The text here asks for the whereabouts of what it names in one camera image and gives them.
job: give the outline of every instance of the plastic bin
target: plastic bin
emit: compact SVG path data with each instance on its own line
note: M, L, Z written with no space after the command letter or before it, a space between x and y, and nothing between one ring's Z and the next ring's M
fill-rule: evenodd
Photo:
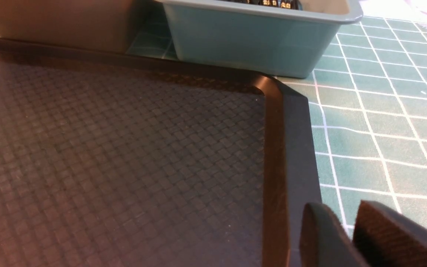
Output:
M0 36L124 53L152 0L0 0Z
M306 78L342 24L358 22L358 0L302 0L286 10L220 0L157 0L178 58Z

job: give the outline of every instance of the tray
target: tray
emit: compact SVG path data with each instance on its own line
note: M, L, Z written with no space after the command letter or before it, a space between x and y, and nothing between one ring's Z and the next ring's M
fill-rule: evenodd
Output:
M0 267L299 264L312 201L279 81L0 39Z

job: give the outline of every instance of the bin rim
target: bin rim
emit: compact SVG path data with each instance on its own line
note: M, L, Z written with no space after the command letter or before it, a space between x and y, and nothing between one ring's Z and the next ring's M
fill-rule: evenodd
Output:
M244 3L227 2L220 0L156 0L163 4L180 5L185 7L196 7L206 10L218 10L226 12L244 13L262 17L277 17L286 20L306 20L309 22L322 22L333 24L353 24L359 22L363 17L358 0L346 0L349 5L349 13L335 15L304 10L287 10L280 8L262 7Z

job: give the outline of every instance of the teal plastic bin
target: teal plastic bin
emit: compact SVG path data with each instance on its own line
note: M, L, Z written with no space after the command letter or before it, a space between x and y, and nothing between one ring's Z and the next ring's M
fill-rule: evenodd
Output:
M358 22L358 0L302 0L286 10L220 0L163 3L182 61L306 78L342 24Z

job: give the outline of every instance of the green cutting mat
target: green cutting mat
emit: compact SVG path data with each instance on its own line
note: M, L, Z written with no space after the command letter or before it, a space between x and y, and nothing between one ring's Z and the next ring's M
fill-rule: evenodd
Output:
M159 10L129 54L177 59ZM360 200L427 227L427 33L364 17L343 26L305 80L279 78L310 101L322 199L351 234Z

